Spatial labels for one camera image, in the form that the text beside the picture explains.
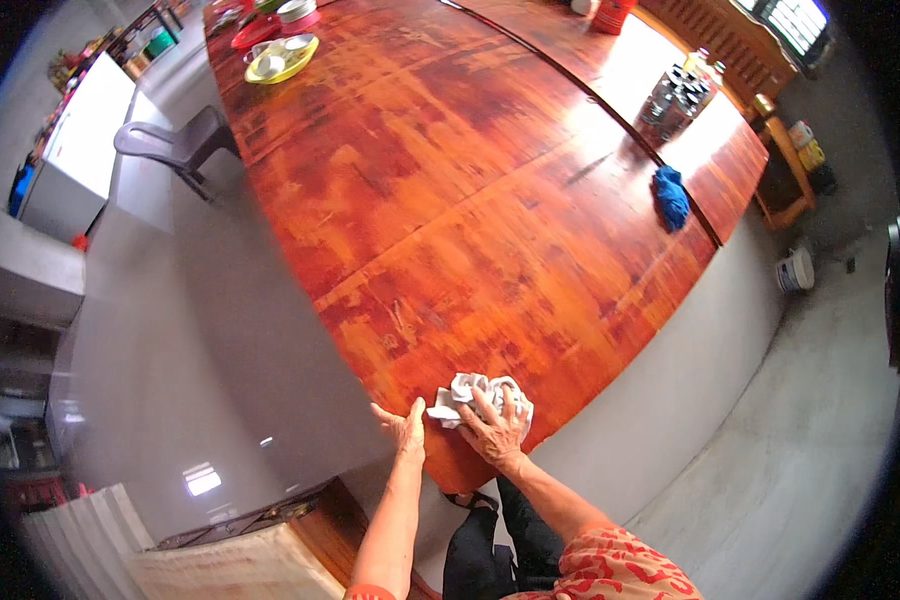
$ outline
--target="red plate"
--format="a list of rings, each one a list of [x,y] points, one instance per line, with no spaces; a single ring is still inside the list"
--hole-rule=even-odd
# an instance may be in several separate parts
[[[250,48],[257,42],[263,42],[279,29],[280,19],[275,14],[258,16],[233,37],[230,47],[237,50]]]

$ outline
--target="table leg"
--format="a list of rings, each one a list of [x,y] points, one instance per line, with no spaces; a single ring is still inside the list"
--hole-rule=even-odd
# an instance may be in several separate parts
[[[169,38],[173,40],[173,43],[179,44],[180,40],[177,39],[177,34],[174,33],[174,30],[171,29],[170,25],[167,24],[167,20],[163,18],[162,14],[160,14],[160,9],[156,7],[156,4],[153,5],[153,14],[156,16],[156,20],[160,21],[160,25],[163,26],[164,31],[169,34]]]
[[[169,13],[169,18],[173,19],[173,22],[176,23],[176,28],[183,29],[183,23],[180,22],[180,17],[174,12],[174,7],[170,6],[169,2],[167,3],[167,13]]]

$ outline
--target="blue cloth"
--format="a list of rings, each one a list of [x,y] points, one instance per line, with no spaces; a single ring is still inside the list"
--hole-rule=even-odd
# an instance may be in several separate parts
[[[682,228],[687,222],[687,213],[690,212],[690,201],[681,185],[681,172],[663,165],[653,174],[653,187],[667,229],[672,233]]]

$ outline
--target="white cloth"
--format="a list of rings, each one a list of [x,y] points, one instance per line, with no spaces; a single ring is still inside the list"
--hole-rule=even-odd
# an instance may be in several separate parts
[[[488,378],[486,375],[478,372],[459,372],[450,382],[450,389],[436,389],[436,404],[427,409],[427,417],[440,421],[444,429],[455,429],[460,424],[460,413],[457,407],[460,403],[468,405],[473,412],[477,414],[484,422],[487,419],[481,414],[477,408],[477,403],[473,400],[473,388],[480,388],[484,391],[484,395],[496,409],[500,415],[504,410],[504,386],[508,386],[513,390],[513,398],[517,401],[516,414],[519,415],[523,410],[520,400],[523,398],[523,392],[512,377],[496,377]],[[520,442],[522,443],[530,431],[530,423],[534,418],[534,405],[529,404],[529,414],[527,414],[527,422],[523,426],[523,433],[520,434]]]

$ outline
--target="person's right hand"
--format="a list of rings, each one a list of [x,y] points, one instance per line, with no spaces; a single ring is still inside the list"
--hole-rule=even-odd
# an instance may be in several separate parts
[[[456,431],[486,462],[503,471],[506,463],[523,456],[520,449],[520,435],[530,414],[530,402],[526,395],[516,400],[514,392],[506,385],[504,385],[502,414],[497,414],[484,391],[479,388],[473,388],[473,401],[476,402],[486,422],[480,420],[468,405],[462,404],[456,412],[459,413],[465,427],[457,427]],[[520,402],[520,414],[516,414],[517,402]]]

